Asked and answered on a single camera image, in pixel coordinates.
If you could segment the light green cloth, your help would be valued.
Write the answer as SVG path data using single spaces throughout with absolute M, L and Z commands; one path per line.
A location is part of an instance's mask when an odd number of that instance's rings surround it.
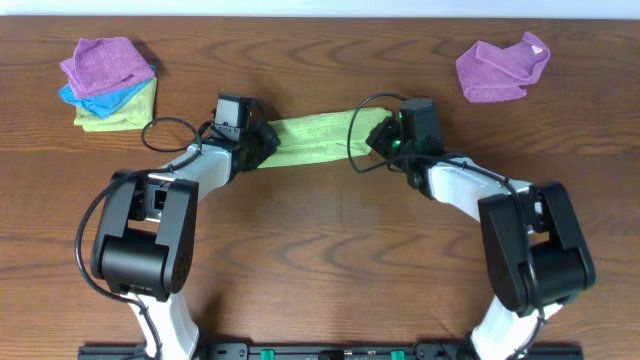
M 260 168 L 325 163 L 347 158 L 347 135 L 353 113 L 353 110 L 348 110 L 270 122 L 281 144 Z M 389 110 L 382 107 L 365 108 L 358 112 L 351 133 L 353 157 L 371 152 L 366 144 L 370 131 L 391 115 Z

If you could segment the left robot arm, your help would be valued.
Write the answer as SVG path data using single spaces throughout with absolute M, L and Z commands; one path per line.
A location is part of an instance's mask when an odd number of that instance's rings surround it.
M 184 294 L 199 202 L 237 174 L 257 169 L 280 144 L 266 121 L 208 121 L 157 169 L 120 170 L 97 197 L 104 207 L 85 275 L 128 304 L 146 339 L 143 359 L 191 359 L 199 329 Z

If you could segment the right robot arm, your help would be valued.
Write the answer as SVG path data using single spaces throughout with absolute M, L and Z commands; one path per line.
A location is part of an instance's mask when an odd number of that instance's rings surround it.
M 367 145 L 404 171 L 411 187 L 479 222 L 494 298 L 461 359 L 531 359 L 549 318 L 596 281 L 568 191 L 559 182 L 512 180 L 447 152 L 433 134 L 406 137 L 387 117 Z

